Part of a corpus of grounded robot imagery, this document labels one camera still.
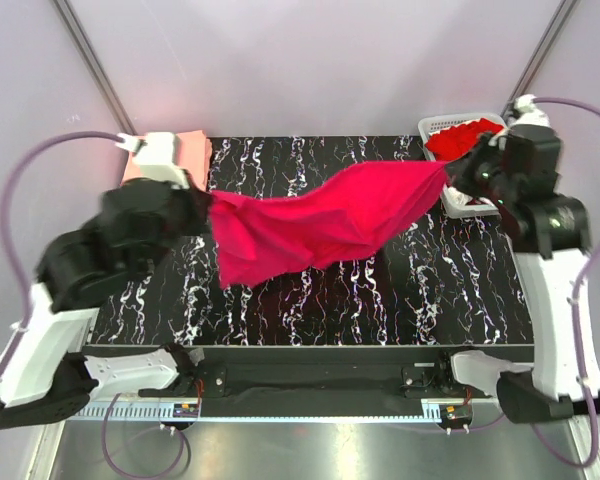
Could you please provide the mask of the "magenta pink t shirt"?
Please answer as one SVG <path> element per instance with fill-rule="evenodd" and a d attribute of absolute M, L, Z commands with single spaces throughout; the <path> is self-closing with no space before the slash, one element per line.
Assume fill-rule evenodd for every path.
<path fill-rule="evenodd" d="M 212 192 L 210 220 L 222 287 L 254 287 L 309 267 L 360 260 L 408 230 L 437 202 L 441 163 L 369 161 L 297 197 Z"/>

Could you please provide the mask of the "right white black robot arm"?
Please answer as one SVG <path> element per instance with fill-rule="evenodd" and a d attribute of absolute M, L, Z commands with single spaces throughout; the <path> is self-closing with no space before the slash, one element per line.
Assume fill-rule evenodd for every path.
<path fill-rule="evenodd" d="M 562 142 L 549 127 L 484 134 L 446 171 L 463 193 L 490 200 L 501 216 L 532 321 L 529 368 L 463 351 L 434 371 L 446 396 L 468 386 L 495 397 L 516 424 L 600 415 L 597 364 L 583 268 L 593 256 L 584 204 L 555 191 Z"/>

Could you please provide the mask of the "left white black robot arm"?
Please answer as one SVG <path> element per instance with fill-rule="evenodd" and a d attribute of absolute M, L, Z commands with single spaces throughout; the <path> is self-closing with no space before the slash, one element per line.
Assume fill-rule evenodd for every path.
<path fill-rule="evenodd" d="M 0 355 L 0 430 L 57 423 L 117 394 L 196 390 L 197 362 L 175 343 L 110 358 L 71 347 L 111 296 L 151 276 L 181 238 L 208 232 L 210 205 L 194 184 L 136 178 L 105 192 L 95 217 L 48 245 Z"/>

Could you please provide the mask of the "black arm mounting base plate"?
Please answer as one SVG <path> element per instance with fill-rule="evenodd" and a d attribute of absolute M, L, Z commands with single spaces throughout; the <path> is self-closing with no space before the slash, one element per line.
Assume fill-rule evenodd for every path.
<path fill-rule="evenodd" d="M 420 391 L 432 388 L 436 366 L 459 351 L 415 345 L 191 348 L 176 354 L 185 366 L 173 383 L 140 394 L 222 398 L 252 389 L 400 394 L 408 379 Z"/>

